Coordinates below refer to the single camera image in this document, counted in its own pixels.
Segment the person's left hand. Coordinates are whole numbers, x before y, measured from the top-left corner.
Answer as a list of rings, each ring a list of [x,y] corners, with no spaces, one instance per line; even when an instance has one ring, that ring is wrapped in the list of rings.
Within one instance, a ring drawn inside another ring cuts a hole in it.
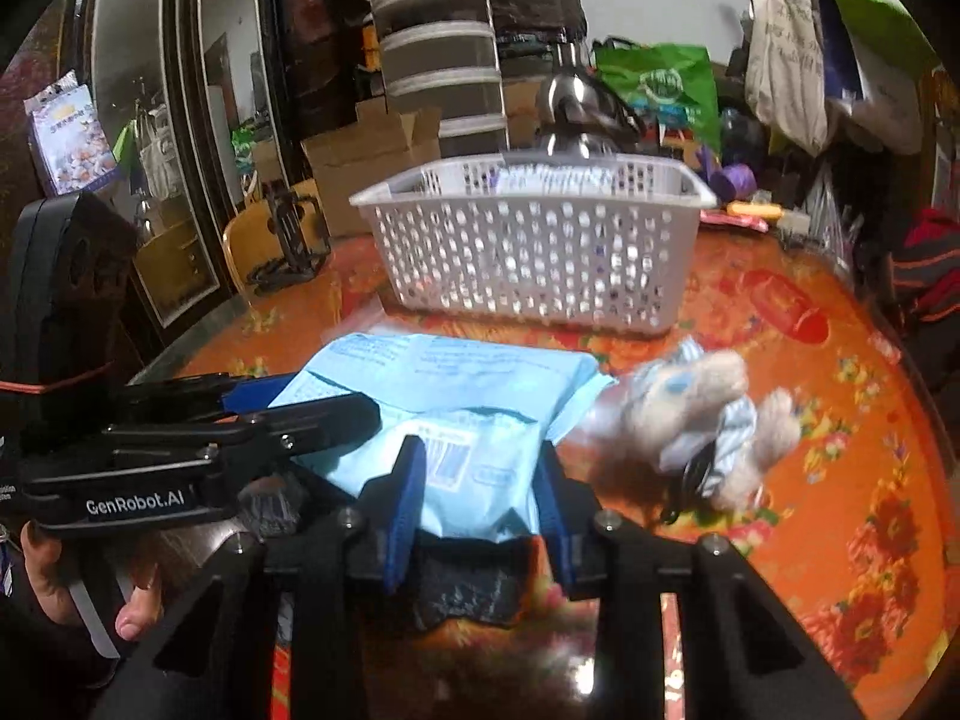
[[[41,611],[59,626],[86,626],[94,642],[135,642],[163,617],[160,564],[145,550],[132,554],[67,553],[59,538],[28,522],[20,532],[26,580]]]

